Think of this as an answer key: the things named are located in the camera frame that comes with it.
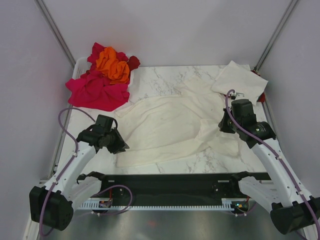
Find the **laundry basket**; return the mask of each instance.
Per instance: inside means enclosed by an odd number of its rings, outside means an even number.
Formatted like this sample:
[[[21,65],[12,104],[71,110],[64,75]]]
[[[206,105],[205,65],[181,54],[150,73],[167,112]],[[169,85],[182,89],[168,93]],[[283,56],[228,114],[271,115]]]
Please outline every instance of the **laundry basket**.
[[[91,67],[91,62],[87,61],[87,57],[85,56],[80,57],[75,63],[72,78],[79,79],[82,74],[86,73],[86,71],[90,69],[90,67]],[[131,71],[130,83],[128,87],[132,85],[133,79],[134,79],[134,71]]]

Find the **gray wall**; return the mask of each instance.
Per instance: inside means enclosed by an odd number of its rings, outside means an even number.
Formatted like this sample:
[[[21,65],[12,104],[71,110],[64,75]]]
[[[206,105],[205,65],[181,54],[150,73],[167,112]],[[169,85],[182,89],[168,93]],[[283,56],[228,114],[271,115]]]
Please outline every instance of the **gray wall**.
[[[75,59],[94,42],[142,66],[254,66],[290,0],[43,0]]]
[[[320,196],[320,1],[300,1],[260,73],[283,151]]]
[[[22,239],[29,191],[48,174],[72,68],[33,0],[0,8],[0,233]]]

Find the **pink cloth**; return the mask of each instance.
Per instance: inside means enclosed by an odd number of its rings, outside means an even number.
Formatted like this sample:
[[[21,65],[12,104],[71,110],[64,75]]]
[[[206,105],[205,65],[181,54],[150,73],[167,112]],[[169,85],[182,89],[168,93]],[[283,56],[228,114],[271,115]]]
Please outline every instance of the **pink cloth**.
[[[97,70],[89,74],[86,72],[79,79],[71,78],[65,86],[72,92],[69,104],[107,112],[127,103],[130,95],[127,92],[128,84],[110,85],[110,80]]]

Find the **marble table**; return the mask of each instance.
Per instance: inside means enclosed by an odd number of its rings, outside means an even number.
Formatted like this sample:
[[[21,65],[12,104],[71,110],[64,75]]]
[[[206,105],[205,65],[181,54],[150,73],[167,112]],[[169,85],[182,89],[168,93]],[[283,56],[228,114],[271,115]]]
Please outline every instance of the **marble table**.
[[[215,77],[224,68],[222,65],[208,66],[160,66],[140,67],[134,70],[132,84],[129,87],[129,102],[121,108],[127,107],[145,98],[178,94],[174,86],[196,75],[204,81],[213,84]],[[96,109],[81,108],[93,118],[99,114],[114,116],[114,112]],[[258,121],[267,121],[262,104],[254,106]],[[82,130],[92,124],[82,112],[72,110],[68,131],[77,136]],[[68,155],[74,150],[75,144],[66,136],[58,169],[67,161]],[[106,148],[101,149],[97,155],[86,165],[82,173],[88,174],[97,171],[103,174],[193,174],[193,173],[235,173],[235,172],[266,172],[258,157],[242,142],[240,156],[232,158],[213,152],[211,148],[197,154],[171,160],[135,167],[116,167],[117,155],[110,154]]]

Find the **white cloth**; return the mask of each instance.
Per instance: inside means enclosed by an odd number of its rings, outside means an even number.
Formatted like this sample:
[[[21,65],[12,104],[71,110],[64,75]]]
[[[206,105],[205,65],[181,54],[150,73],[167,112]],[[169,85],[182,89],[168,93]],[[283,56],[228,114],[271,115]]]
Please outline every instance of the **white cloth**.
[[[181,94],[146,98],[116,111],[118,129],[130,149],[117,154],[117,167],[175,160],[209,146],[237,156],[238,137],[219,132],[224,98],[194,76],[175,87]]]
[[[260,95],[264,92],[267,80],[231,61],[216,77],[216,82],[211,90],[227,94],[231,89],[244,94],[243,98],[249,99],[253,105],[257,104]]]

